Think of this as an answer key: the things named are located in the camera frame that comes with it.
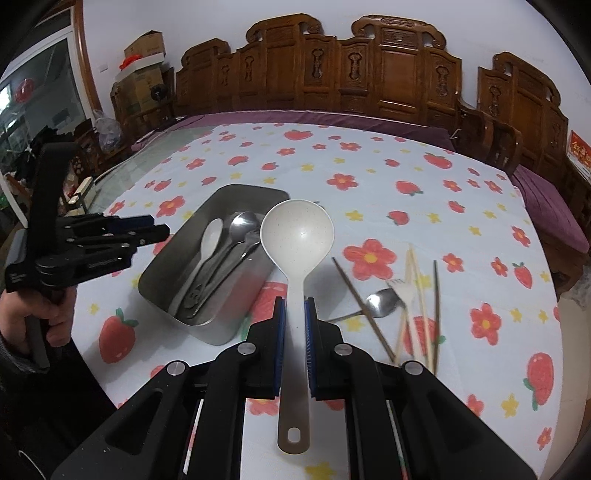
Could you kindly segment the left hand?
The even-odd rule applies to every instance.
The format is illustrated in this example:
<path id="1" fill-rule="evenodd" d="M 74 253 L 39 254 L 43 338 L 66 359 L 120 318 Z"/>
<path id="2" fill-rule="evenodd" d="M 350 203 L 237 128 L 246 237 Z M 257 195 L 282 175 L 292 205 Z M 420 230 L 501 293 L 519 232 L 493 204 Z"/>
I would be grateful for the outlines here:
<path id="1" fill-rule="evenodd" d="M 12 292 L 1 295 L 1 335 L 23 353 L 28 352 L 26 318 L 46 320 L 46 339 L 52 347 L 62 347 L 71 339 L 77 287 L 69 287 L 63 302 L 55 305 L 37 292 Z"/>

